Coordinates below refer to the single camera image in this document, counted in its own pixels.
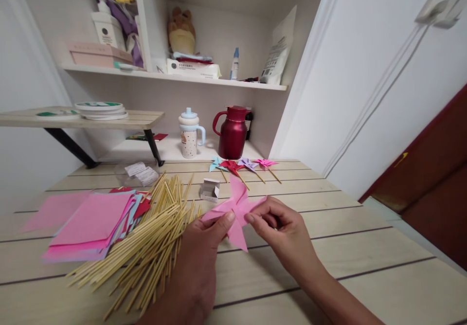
door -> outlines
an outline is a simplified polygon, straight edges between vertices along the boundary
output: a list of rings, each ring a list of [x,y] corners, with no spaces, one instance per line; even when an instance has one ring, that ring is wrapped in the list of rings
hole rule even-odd
[[[467,270],[467,163],[405,210],[402,219]]]
[[[467,86],[450,101],[360,199],[401,213],[467,160]]]

red thermos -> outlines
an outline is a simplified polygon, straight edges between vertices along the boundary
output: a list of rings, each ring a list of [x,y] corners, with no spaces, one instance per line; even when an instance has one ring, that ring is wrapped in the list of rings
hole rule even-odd
[[[249,110],[241,106],[229,106],[227,111],[219,112],[214,118],[213,130],[220,135],[219,151],[220,157],[226,160],[238,160],[243,153],[245,138],[247,136],[247,126],[245,116]],[[226,114],[227,118],[220,127],[220,133],[216,130],[216,124],[220,115]]]

white shelf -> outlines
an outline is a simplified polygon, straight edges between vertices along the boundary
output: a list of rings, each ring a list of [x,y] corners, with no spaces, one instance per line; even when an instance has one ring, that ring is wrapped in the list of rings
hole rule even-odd
[[[180,134],[169,134],[165,139],[156,143],[156,145],[161,159],[166,161],[210,161],[213,156],[219,156],[217,154],[217,148],[219,146],[218,136],[206,138],[206,144],[204,146],[198,146],[198,154],[193,159],[186,159],[182,156]],[[263,158],[249,141],[245,142],[243,156],[250,159]],[[147,142],[139,140],[125,140],[115,146],[106,155],[101,157],[99,161],[112,162],[126,159],[154,160],[154,157],[152,156],[151,149]]]
[[[214,84],[214,85],[221,85],[221,86],[227,86],[227,87],[278,90],[278,91],[287,90],[287,86],[281,86],[281,85],[276,86],[276,85],[271,85],[271,84],[248,83],[248,82],[231,81],[227,79],[195,78],[195,77],[186,77],[186,76],[156,73],[156,72],[146,72],[146,71],[124,71],[124,70],[120,70],[116,68],[105,68],[105,67],[86,66],[86,65],[63,64],[62,68],[66,71],[103,73],[103,74],[113,74],[113,75],[142,77],[142,78],[155,78],[155,79],[165,79],[165,80],[173,80],[173,81],[179,81],[179,82]]]

stack of colored paper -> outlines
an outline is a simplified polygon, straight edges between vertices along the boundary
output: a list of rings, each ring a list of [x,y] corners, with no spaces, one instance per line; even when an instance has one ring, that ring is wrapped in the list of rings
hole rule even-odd
[[[49,197],[23,231],[58,227],[42,256],[46,262],[102,260],[149,209],[150,197],[130,188],[108,194],[73,193]]]

small bottle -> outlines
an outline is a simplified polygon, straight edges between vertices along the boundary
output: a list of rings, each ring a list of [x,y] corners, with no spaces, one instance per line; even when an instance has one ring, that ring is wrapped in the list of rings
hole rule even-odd
[[[199,125],[198,114],[191,112],[191,108],[186,108],[186,112],[179,117],[181,135],[181,154],[184,158],[190,159],[197,155],[197,146],[203,146],[206,142],[206,130]],[[197,143],[197,130],[201,130],[201,142]]]
[[[232,69],[230,70],[230,80],[237,80],[238,74],[238,48],[235,48],[235,53],[233,55]]]
[[[97,4],[99,12],[91,13],[96,26],[97,35],[101,44],[107,44],[114,48],[126,51],[120,22],[110,14],[110,8],[105,0],[99,0]]]
[[[253,112],[251,111],[251,107],[246,107],[246,109],[250,112],[247,113],[245,116],[245,125],[247,126],[247,137],[246,140],[250,138],[250,132],[251,132],[251,122],[253,120]]]

